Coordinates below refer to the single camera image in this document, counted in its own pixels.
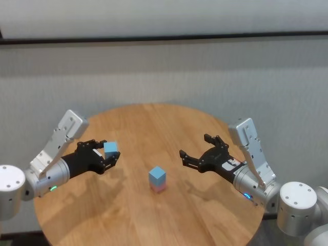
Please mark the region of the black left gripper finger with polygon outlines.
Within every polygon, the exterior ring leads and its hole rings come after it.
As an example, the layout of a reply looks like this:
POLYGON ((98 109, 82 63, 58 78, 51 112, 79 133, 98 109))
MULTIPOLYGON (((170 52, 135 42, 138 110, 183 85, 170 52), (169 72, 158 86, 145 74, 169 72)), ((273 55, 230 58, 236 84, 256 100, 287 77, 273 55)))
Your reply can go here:
POLYGON ((120 157, 120 152, 113 152, 107 158, 102 158, 100 161, 101 172, 105 172, 108 169, 114 167, 120 157))
POLYGON ((104 147, 104 143, 106 143, 106 142, 107 142, 106 140, 96 141, 95 139, 85 141, 85 142, 80 141, 77 143, 76 151, 82 152, 82 151, 86 151, 86 150, 102 149, 104 147))

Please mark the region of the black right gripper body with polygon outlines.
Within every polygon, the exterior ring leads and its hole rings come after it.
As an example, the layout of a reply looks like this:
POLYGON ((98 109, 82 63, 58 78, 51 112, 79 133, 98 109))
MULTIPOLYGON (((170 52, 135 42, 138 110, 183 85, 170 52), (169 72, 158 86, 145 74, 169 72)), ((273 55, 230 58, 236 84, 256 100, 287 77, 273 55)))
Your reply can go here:
POLYGON ((213 147, 204 152, 199 159, 199 172, 215 172, 230 183, 234 182, 236 172, 244 163, 229 154, 229 146, 213 147))

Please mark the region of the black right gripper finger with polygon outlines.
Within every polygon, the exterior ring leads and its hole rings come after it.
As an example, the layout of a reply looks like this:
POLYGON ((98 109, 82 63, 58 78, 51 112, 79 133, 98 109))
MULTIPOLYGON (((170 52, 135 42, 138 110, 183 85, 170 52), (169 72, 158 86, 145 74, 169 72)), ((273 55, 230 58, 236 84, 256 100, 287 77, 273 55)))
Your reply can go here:
POLYGON ((179 155, 182 160, 182 165, 197 171, 201 171, 202 162, 200 159, 189 156, 185 151, 179 150, 179 155))
POLYGON ((228 154, 229 151, 229 145, 225 143, 218 135, 217 136, 211 136, 209 134, 204 135, 205 142, 212 144, 215 148, 215 150, 228 154))

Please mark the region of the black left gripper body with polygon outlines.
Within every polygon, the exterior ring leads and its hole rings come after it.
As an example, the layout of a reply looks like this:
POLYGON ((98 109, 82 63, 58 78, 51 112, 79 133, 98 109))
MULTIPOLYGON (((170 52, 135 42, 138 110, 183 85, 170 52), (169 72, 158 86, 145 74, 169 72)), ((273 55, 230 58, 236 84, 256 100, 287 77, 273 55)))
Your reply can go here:
POLYGON ((88 171, 103 174, 100 167, 102 158, 102 155, 97 154, 93 149, 82 152, 75 150, 73 153, 63 156, 62 160, 67 164, 70 179, 72 179, 88 171))

